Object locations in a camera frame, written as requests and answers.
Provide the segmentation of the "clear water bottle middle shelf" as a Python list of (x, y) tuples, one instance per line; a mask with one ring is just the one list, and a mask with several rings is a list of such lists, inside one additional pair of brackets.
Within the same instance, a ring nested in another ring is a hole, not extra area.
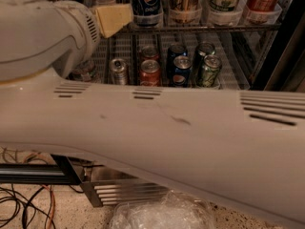
[(71, 72), (72, 78), (75, 81), (98, 83), (100, 74), (92, 59), (89, 59), (78, 66)]

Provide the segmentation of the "silver diet soda can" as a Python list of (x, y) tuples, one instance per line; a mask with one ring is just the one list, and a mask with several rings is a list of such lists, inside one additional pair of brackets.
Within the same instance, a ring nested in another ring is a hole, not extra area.
[(129, 66), (122, 58), (114, 58), (110, 64), (112, 83), (115, 85), (129, 84)]

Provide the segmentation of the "red Coca-Cola can rear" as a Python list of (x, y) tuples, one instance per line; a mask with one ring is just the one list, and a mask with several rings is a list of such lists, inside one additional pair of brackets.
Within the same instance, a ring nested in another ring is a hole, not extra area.
[(140, 51), (141, 61), (145, 61), (145, 60), (158, 61), (159, 57), (160, 57), (160, 55), (159, 55), (159, 51), (158, 51), (157, 47), (148, 45), (148, 46), (144, 46), (141, 48), (141, 51)]

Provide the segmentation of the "red coca-cola can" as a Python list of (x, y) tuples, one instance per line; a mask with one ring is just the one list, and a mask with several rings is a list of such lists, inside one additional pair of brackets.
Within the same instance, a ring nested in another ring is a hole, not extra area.
[(141, 61), (145, 61), (145, 60), (158, 61), (159, 57), (160, 57), (160, 55), (159, 55), (159, 51), (158, 51), (157, 47), (148, 45), (148, 46), (144, 46), (141, 48), (141, 51), (140, 51)]
[(145, 60), (140, 65), (140, 85), (157, 87), (160, 85), (161, 69), (155, 60)]

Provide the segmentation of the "red Coca-Cola can front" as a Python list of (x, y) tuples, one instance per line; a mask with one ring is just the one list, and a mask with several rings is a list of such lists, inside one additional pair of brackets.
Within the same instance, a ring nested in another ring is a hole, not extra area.
[(140, 65), (140, 85), (157, 87), (160, 85), (161, 69), (155, 60), (145, 60)]

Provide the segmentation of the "blue Pepsi can rear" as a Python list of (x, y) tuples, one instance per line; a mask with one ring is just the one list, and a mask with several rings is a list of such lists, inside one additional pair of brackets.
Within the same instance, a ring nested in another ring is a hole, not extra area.
[(188, 55), (188, 50), (187, 48), (181, 44), (181, 43), (173, 43), (168, 47), (167, 51), (167, 65), (166, 65), (166, 71), (167, 71), (167, 77), (171, 77), (171, 72), (172, 72), (172, 66), (173, 66), (173, 61), (177, 56)]

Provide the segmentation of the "blue pepsi can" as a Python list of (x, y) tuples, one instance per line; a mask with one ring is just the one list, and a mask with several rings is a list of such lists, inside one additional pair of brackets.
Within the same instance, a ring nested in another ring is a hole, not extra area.
[(192, 71), (192, 62), (188, 56), (180, 55), (173, 60), (171, 83), (175, 87), (186, 88)]
[(167, 71), (167, 77), (171, 77), (171, 72), (172, 72), (172, 66), (173, 66), (173, 61), (177, 56), (188, 55), (188, 50), (187, 48), (181, 44), (181, 43), (173, 43), (168, 47), (167, 51), (167, 65), (166, 65), (166, 71)]

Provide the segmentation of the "blue Pepsi can front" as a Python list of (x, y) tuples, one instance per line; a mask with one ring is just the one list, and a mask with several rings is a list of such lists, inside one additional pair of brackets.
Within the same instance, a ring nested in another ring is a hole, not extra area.
[(192, 71), (192, 62), (188, 56), (180, 55), (173, 60), (171, 83), (175, 87), (186, 88)]

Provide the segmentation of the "green soda can rear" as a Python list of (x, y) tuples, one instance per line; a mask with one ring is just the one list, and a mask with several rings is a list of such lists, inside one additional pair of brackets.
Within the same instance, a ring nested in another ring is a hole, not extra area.
[(193, 73), (197, 74), (200, 66), (204, 62), (207, 55), (215, 54), (215, 45), (211, 42), (200, 42), (194, 51), (193, 57)]

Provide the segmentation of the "green soda can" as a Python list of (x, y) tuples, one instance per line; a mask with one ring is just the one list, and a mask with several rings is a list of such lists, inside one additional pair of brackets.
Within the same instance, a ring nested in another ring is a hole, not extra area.
[(210, 88), (222, 69), (222, 61), (217, 55), (206, 55), (199, 67), (196, 85)]
[(215, 54), (215, 45), (211, 42), (200, 42), (194, 51), (193, 57), (193, 73), (197, 74), (200, 66), (204, 62), (207, 55)]

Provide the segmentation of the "green soda can front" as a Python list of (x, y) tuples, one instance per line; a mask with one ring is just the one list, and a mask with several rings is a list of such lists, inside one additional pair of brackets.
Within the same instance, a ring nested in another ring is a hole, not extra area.
[(196, 85), (210, 88), (222, 69), (222, 61), (217, 55), (206, 55), (199, 67)]

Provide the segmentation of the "clear plastic bag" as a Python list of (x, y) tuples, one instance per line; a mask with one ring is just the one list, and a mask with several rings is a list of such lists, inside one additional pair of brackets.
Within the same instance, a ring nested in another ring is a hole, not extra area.
[(168, 192), (159, 200), (121, 203), (108, 229), (216, 229), (209, 204)]

